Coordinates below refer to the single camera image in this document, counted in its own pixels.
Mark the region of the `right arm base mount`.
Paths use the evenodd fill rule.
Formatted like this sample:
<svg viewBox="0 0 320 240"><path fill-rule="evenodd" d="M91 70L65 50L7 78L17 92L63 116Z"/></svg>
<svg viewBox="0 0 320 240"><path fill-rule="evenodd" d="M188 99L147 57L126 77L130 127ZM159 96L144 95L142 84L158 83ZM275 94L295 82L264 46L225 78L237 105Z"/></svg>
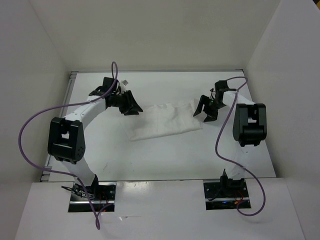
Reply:
<svg viewBox="0 0 320 240"><path fill-rule="evenodd" d="M231 186L222 186L220 180L204 181L204 198L207 211L250 209L251 203L247 184L242 178L233 180Z"/></svg>

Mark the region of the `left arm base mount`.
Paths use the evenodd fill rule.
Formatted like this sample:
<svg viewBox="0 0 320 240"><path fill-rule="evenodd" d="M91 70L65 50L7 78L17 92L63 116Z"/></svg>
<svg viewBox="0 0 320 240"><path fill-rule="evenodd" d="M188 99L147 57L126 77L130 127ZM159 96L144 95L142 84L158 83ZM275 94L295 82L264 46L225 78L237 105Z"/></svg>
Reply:
<svg viewBox="0 0 320 240"><path fill-rule="evenodd" d="M88 191L96 213L99 211L115 211L116 185L115 182L100 182L97 193ZM72 187L62 186L61 188L70 192L69 213L87 213L92 211L85 192L80 190L78 185L74 184Z"/></svg>

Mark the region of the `white skirt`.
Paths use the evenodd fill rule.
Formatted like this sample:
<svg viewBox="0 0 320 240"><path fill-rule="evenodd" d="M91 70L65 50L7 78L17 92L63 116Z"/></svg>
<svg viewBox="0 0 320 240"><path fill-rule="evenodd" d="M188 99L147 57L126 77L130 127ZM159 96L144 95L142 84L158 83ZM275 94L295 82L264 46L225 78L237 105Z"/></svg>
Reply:
<svg viewBox="0 0 320 240"><path fill-rule="evenodd" d="M121 122L130 141L179 135L202 129L202 121L194 117L195 99L147 107L141 114L128 116Z"/></svg>

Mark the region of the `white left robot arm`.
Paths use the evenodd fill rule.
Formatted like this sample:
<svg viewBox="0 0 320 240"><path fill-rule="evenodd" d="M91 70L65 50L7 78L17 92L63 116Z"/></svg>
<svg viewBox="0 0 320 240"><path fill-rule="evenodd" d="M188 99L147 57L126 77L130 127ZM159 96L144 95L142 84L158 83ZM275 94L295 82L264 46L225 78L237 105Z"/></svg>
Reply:
<svg viewBox="0 0 320 240"><path fill-rule="evenodd" d="M48 153L61 162L73 175L75 186L71 189L88 200L99 196L101 188L96 174L85 160L85 129L107 108L118 108L125 116L138 115L143 109L130 90L117 92L117 88L99 86L89 94L83 104L65 117L55 117L50 122Z"/></svg>

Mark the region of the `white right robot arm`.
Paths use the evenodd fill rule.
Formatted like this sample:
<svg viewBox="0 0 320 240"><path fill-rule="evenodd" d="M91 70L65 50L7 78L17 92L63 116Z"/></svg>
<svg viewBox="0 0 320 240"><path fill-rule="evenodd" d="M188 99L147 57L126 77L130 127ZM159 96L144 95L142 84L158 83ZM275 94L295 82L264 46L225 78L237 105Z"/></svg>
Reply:
<svg viewBox="0 0 320 240"><path fill-rule="evenodd" d="M214 88L214 95L202 95L193 114L194 117L204 112L204 122L218 119L219 110L229 107L229 112L219 130L214 150L222 160L231 164L225 173L232 180L241 180L248 170L248 154L260 145L267 137L267 111L263 103L255 103L239 94L239 90L230 87ZM232 137L237 142L236 154L233 158L222 156L218 147L227 123L233 117Z"/></svg>

